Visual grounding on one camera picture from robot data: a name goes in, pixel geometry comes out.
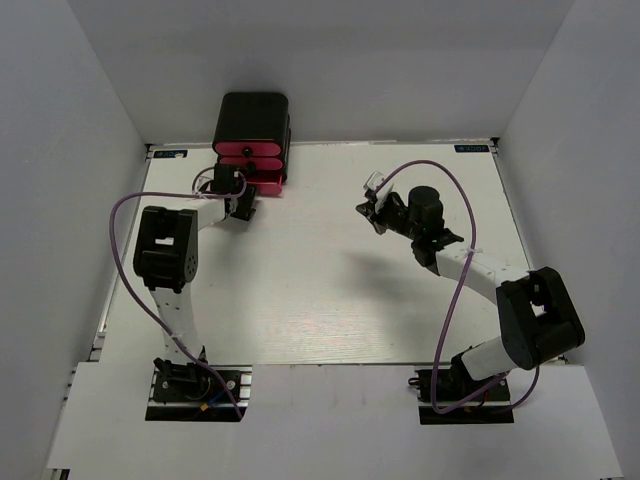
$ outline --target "white table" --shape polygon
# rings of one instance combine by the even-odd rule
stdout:
[[[201,340],[212,362],[254,364],[243,421],[144,421],[151,360],[163,342],[118,288],[103,354],[78,366],[48,466],[70,469],[70,480],[619,476],[580,366],[545,366],[512,425],[421,426],[406,385],[411,366],[259,365],[432,360],[453,282],[420,268],[408,240],[378,237],[354,211],[372,170],[425,157],[443,162],[467,190],[478,246],[526,267],[490,154],[455,154],[450,145],[293,147],[282,198],[262,199],[249,226],[228,221],[200,235],[193,293]],[[154,160],[145,189],[186,192],[213,160],[210,150]],[[404,195],[419,184],[441,192],[448,226],[468,238],[467,214],[448,180],[415,167],[397,181]],[[145,293],[131,270],[128,255],[127,271]],[[466,292],[444,358],[497,334],[493,305]],[[530,381],[529,372],[513,372],[514,397]]]
[[[442,162],[462,182],[477,218],[478,247],[526,268],[490,153],[456,153],[452,145],[293,146],[281,198],[261,198],[250,224],[229,219],[200,232],[192,292],[209,360],[432,361],[454,282],[421,268],[409,240],[393,232],[378,236],[354,210],[364,201],[362,185],[372,171],[388,173],[419,158]],[[184,159],[152,160],[145,190],[188,193],[193,176],[214,161],[210,148],[191,149]],[[414,186],[435,187],[447,226],[469,239],[464,204],[439,170],[411,167],[396,177],[395,184],[405,200]],[[145,198],[141,206],[179,203]],[[137,221],[132,238],[136,236]],[[133,274],[131,257],[126,257],[128,274],[151,304],[142,281]],[[497,335],[495,307],[466,291],[444,358]],[[162,346],[160,329],[123,288],[117,288],[107,316],[103,359],[148,362],[162,353]]]

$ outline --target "wall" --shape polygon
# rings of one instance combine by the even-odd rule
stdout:
[[[500,135],[573,0],[70,0],[145,142],[274,89],[294,140]]]
[[[501,140],[535,265],[563,274],[625,478],[640,478],[640,4],[575,3]]]
[[[145,149],[64,0],[5,0],[0,63],[0,468],[31,480],[112,276],[110,206]]]

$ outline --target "gray wall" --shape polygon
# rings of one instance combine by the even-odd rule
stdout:
[[[564,275],[625,478],[640,478],[640,3],[575,3],[501,141],[535,265]]]
[[[31,480],[111,279],[110,206],[145,149],[64,0],[4,0],[0,64],[0,469]]]
[[[70,0],[149,143],[275,89],[295,140],[500,135],[573,0]]]

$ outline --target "black label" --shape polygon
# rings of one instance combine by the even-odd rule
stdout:
[[[482,153],[489,151],[487,145],[454,145],[453,147],[458,153]]]
[[[185,158],[186,150],[156,150],[153,152],[153,158]]]

